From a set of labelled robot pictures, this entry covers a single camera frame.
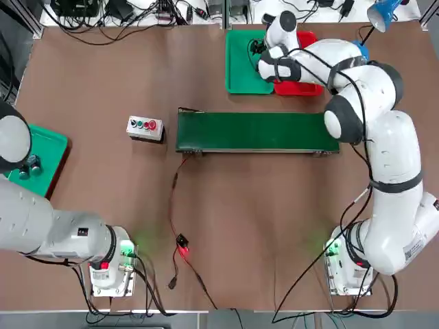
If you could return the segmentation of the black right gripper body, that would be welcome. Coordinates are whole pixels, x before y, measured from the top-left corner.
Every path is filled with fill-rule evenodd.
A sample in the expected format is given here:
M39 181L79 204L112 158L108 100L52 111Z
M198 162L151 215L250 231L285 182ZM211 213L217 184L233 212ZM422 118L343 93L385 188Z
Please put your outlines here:
M256 54L262 54L267 49L264 39L252 39L249 43L249 47L253 56Z

